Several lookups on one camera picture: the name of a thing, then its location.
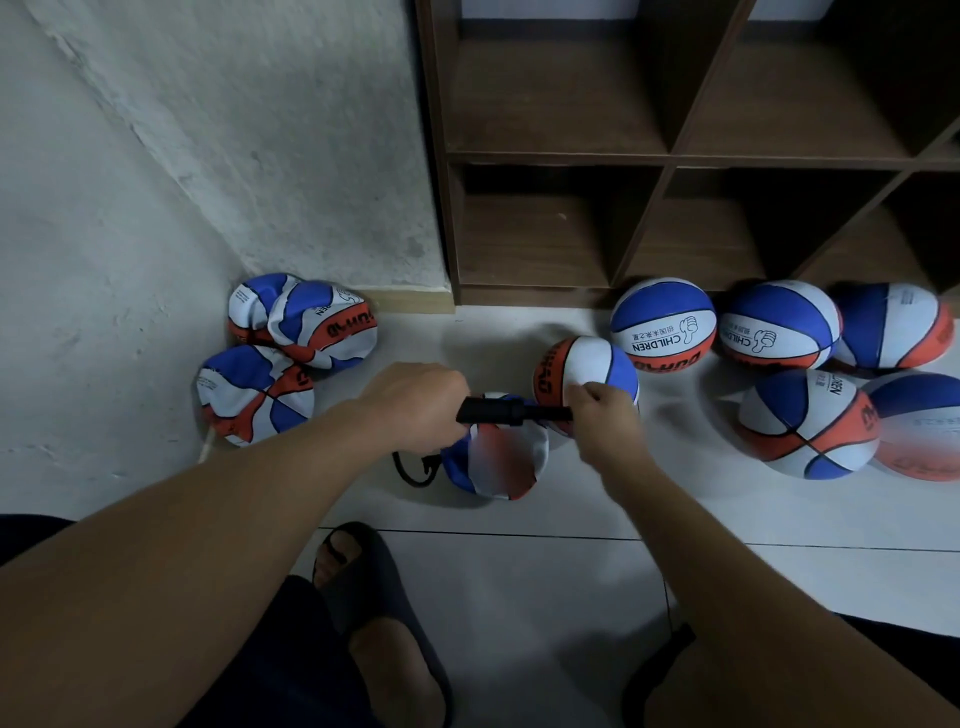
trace basketball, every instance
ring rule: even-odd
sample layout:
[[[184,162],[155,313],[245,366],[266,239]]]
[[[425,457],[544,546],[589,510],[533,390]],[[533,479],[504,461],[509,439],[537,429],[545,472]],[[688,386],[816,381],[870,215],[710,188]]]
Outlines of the basketball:
[[[960,480],[960,379],[898,372],[864,391],[883,423],[877,461],[920,480]]]
[[[245,280],[236,287],[227,304],[227,327],[241,344],[274,346],[267,331],[267,318],[280,294],[293,288],[300,279],[286,273]]]
[[[846,369],[923,366],[953,343],[953,316],[935,295],[910,283],[856,285],[836,298],[843,336],[833,356]]]
[[[840,338],[830,297],[800,280],[761,283],[737,296],[720,317],[720,341],[745,364],[816,369]]]
[[[737,431],[774,470],[830,480],[860,470],[879,444],[870,398],[829,372],[787,370],[747,392]]]
[[[572,336],[554,344],[534,371],[534,398],[537,404],[565,406],[566,386],[589,381],[619,387],[636,404],[639,385],[630,357],[596,336]],[[549,425],[563,435],[573,437],[573,423]]]
[[[716,336],[709,296],[689,280],[651,279],[613,307],[613,342],[642,372],[665,374],[696,364]]]
[[[246,446],[305,423],[313,415],[313,382],[276,349],[250,344],[204,362],[197,376],[204,417],[217,434]]]
[[[488,392],[484,398],[522,400]],[[458,488],[478,496],[517,500],[530,492],[546,467],[546,429],[534,422],[471,425],[467,435],[441,450],[444,471]]]
[[[322,280],[302,280],[282,292],[267,330],[294,361],[333,373],[356,366],[376,345],[370,305]]]

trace black slide sandal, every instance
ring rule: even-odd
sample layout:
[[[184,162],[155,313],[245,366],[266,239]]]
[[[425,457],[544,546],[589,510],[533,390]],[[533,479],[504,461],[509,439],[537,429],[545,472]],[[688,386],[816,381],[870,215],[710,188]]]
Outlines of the black slide sandal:
[[[420,653],[430,674],[440,686],[446,705],[444,728],[449,728],[453,722],[453,691],[444,666],[410,606],[390,549],[383,537],[365,523],[344,523],[330,531],[324,539],[324,546],[341,564],[347,559],[330,543],[330,537],[337,531],[352,536],[360,545],[361,552],[320,588],[335,629],[342,637],[348,638],[377,617],[390,617],[405,625],[420,646]]]
[[[620,714],[623,724],[627,728],[643,728],[643,710],[647,705],[647,698],[663,682],[667,672],[673,667],[680,653],[690,647],[696,635],[685,624],[673,633],[670,641],[661,647],[647,660],[630,678],[620,700]]]

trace foot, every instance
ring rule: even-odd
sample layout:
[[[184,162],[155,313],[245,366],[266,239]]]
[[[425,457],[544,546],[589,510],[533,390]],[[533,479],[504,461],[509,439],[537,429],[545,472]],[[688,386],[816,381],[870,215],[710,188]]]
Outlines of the foot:
[[[346,562],[341,563],[326,545],[321,546],[313,572],[317,589],[361,553],[356,539],[345,531],[334,531],[330,542]],[[444,695],[404,624],[387,617],[372,619],[349,636],[348,648],[367,685],[373,714],[387,728],[443,726]]]

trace forearm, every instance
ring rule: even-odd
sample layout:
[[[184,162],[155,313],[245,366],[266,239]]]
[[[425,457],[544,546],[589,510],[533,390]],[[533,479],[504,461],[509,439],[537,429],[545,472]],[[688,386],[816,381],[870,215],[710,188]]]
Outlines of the forearm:
[[[173,725],[387,450],[353,402],[146,488],[0,569],[10,725]]]
[[[704,647],[772,725],[958,725],[945,700],[784,579],[648,457],[605,473]]]

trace person's right arm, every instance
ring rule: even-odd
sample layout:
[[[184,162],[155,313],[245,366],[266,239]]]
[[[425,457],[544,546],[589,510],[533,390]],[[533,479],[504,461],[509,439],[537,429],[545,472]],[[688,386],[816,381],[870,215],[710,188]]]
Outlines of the person's right arm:
[[[581,458],[634,522],[710,658],[764,722],[960,726],[960,712],[780,576],[657,466],[626,393],[567,390]]]

